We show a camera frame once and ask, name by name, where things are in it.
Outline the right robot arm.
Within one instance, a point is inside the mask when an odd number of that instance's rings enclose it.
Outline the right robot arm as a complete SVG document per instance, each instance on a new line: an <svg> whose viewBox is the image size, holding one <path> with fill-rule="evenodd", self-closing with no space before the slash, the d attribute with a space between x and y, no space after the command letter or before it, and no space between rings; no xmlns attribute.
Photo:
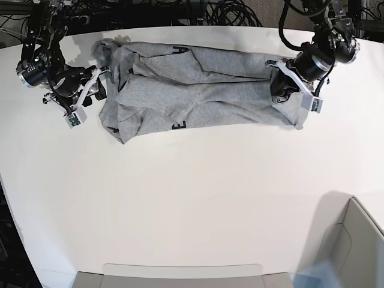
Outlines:
<svg viewBox="0 0 384 288"><path fill-rule="evenodd" d="M40 1L33 6L22 40L16 73L25 86L42 86L54 103L72 112L96 66L66 64L59 42L68 31L67 7L71 1Z"/></svg>

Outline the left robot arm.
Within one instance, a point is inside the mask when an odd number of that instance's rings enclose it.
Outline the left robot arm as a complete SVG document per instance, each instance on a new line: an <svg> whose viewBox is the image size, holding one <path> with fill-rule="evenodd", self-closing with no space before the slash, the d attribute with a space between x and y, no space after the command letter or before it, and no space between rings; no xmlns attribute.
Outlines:
<svg viewBox="0 0 384 288"><path fill-rule="evenodd" d="M352 63L359 51L353 20L347 16L341 1L302 1L302 7L300 10L290 1L284 1L278 24L280 40L287 48L298 52L297 56L266 63L278 70L270 85L275 103L286 102L295 92L319 97L334 67L338 63ZM285 37L284 24L290 9L312 21L311 42L296 46Z"/></svg>

